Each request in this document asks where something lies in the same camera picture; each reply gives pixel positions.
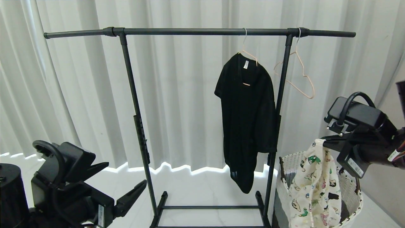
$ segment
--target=cartoon print fabric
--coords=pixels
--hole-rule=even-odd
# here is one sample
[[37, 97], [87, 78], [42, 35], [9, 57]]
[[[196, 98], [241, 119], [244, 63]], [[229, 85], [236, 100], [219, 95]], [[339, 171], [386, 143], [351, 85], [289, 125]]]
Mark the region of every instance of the cartoon print fabric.
[[342, 208], [339, 178], [324, 140], [316, 139], [290, 186], [290, 227], [329, 228], [339, 224]]

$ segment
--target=marble tile floor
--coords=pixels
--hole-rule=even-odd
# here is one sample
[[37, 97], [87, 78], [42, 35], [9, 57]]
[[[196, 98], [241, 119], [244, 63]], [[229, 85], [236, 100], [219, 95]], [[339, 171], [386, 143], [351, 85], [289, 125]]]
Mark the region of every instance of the marble tile floor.
[[[27, 158], [23, 155], [2, 155], [0, 162], [12, 163], [21, 168], [28, 204], [32, 207], [30, 180], [43, 161], [39, 161], [35, 155]], [[172, 170], [166, 164], [156, 171], [152, 170], [151, 175], [157, 203], [163, 191], [168, 192], [166, 205], [255, 205], [255, 192], [259, 190], [263, 198], [266, 192], [267, 171], [255, 174], [254, 185], [249, 194], [244, 194], [238, 189], [229, 177], [229, 170], [226, 168], [191, 172], [187, 167]], [[143, 168], [128, 169], [127, 166], [122, 166], [118, 169], [107, 168], [89, 179], [87, 183], [114, 199], [118, 199], [143, 179], [145, 179]], [[270, 208], [269, 218], [272, 217], [272, 213], [273, 209]], [[146, 188], [128, 214], [115, 219], [109, 227], [148, 228], [152, 218], [153, 212]], [[262, 221], [257, 209], [165, 210], [159, 225], [179, 227], [262, 226]], [[401, 226], [364, 195], [364, 208], [356, 218], [353, 227], [400, 228]]]

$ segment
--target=black garment rack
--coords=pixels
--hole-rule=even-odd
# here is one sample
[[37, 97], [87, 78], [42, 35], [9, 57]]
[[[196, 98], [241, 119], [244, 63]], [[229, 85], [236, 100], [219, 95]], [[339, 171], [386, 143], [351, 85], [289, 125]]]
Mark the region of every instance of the black garment rack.
[[139, 146], [141, 149], [143, 167], [145, 169], [146, 180], [148, 183], [149, 194], [153, 208], [153, 220], [150, 228], [198, 228], [208, 226], [159, 226], [159, 220], [162, 216], [164, 209], [259, 209], [260, 215], [263, 221], [263, 226], [211, 226], [211, 227], [227, 227], [227, 228], [271, 228], [269, 218], [267, 216], [270, 200], [271, 182], [273, 180], [273, 169], [276, 154], [271, 153], [268, 156], [267, 164], [270, 166], [269, 176], [267, 179], [266, 196], [262, 199], [262, 195], [259, 191], [256, 192], [257, 205], [245, 205], [245, 206], [166, 206], [167, 192], [164, 191], [160, 199], [159, 205], [156, 205], [155, 194], [152, 186], [152, 179], [149, 171], [149, 153], [146, 146], [146, 139], [142, 125], [141, 112], [139, 110], [138, 97], [136, 95], [134, 76], [132, 74], [132, 67], [128, 52], [127, 35], [217, 35], [217, 36], [286, 36], [286, 48], [284, 50], [284, 63], [281, 70], [281, 79], [277, 97], [276, 113], [279, 117], [277, 132], [280, 131], [281, 122], [281, 101], [283, 99], [284, 85], [286, 82], [288, 60], [290, 57], [290, 50], [293, 37], [306, 37], [306, 36], [318, 36], [318, 37], [355, 37], [355, 32], [341, 32], [341, 31], [325, 31], [325, 30], [309, 30], [307, 28], [287, 28], [287, 29], [244, 29], [244, 28], [114, 28], [108, 27], [97, 30], [83, 30], [83, 31], [70, 31], [70, 32], [52, 32], [44, 33], [44, 37], [47, 39], [59, 38], [59, 37], [82, 37], [82, 36], [98, 36], [105, 35], [110, 37], [119, 37], [121, 41], [122, 51], [124, 53], [125, 66], [128, 74], [129, 84], [132, 93], [132, 99], [135, 107], [135, 127], [138, 135]]

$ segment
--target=black t-shirt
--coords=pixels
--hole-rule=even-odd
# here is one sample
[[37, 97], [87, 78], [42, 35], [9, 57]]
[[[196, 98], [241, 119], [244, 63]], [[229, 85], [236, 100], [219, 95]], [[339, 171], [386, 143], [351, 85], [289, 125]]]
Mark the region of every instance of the black t-shirt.
[[255, 60], [238, 53], [224, 65], [215, 95], [221, 98], [225, 162], [231, 178], [242, 192], [249, 193], [257, 153], [277, 150], [277, 118], [270, 75], [262, 65], [256, 66]]

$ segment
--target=curtain fold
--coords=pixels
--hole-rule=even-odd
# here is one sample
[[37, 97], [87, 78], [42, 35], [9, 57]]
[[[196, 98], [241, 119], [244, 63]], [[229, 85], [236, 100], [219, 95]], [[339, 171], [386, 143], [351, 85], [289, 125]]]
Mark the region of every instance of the curtain fold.
[[[43, 32], [127, 28], [294, 28], [357, 32], [305, 37], [298, 49], [315, 86], [308, 100], [286, 84], [279, 154], [307, 148], [325, 130], [337, 96], [381, 100], [405, 41], [393, 1], [2, 1], [0, 149], [35, 153], [33, 140], [70, 141], [116, 168], [142, 166], [135, 114], [118, 38], [45, 40]], [[244, 36], [127, 36], [151, 167], [222, 168], [222, 118], [214, 89]], [[285, 37], [248, 36], [245, 49], [270, 73], [277, 97]], [[292, 56], [287, 79], [309, 93]], [[266, 155], [258, 158], [258, 170]]]

